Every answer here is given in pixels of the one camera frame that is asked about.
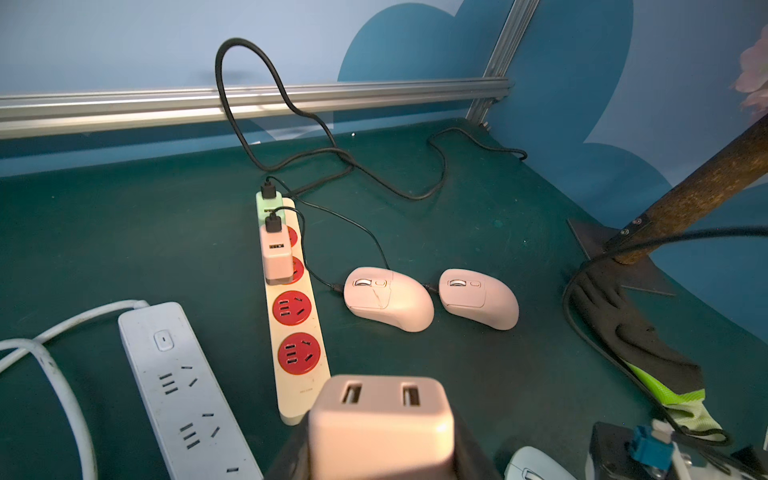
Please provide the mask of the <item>white power strip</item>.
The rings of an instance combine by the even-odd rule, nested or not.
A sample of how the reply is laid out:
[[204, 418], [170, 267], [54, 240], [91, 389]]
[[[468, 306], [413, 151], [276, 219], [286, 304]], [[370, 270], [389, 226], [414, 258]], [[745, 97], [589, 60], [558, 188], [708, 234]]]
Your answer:
[[131, 310], [118, 326], [169, 476], [261, 479], [182, 307], [166, 302]]

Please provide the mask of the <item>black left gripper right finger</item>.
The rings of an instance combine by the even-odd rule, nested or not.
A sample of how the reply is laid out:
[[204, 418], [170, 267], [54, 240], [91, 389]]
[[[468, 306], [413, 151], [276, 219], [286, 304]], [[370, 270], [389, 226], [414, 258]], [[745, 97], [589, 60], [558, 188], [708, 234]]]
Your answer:
[[455, 408], [453, 469], [458, 480], [500, 480], [494, 462], [483, 452], [468, 425]]

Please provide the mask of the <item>cream red power strip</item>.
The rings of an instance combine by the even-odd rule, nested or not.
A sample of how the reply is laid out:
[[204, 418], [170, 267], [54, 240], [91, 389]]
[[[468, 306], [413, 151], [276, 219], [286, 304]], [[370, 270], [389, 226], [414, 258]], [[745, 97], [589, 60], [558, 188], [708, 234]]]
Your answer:
[[267, 318], [278, 411], [282, 421], [297, 425], [312, 408], [330, 379], [322, 330], [309, 271], [306, 267], [298, 213], [292, 200], [273, 210], [266, 222], [285, 225], [292, 246], [291, 283], [269, 285], [264, 277]]

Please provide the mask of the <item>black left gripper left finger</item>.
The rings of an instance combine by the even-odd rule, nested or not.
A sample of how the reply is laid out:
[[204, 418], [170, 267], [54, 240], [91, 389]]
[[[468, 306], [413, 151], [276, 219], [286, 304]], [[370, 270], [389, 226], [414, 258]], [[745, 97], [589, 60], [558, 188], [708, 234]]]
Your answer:
[[307, 413], [280, 450], [264, 480], [310, 480], [309, 419]]

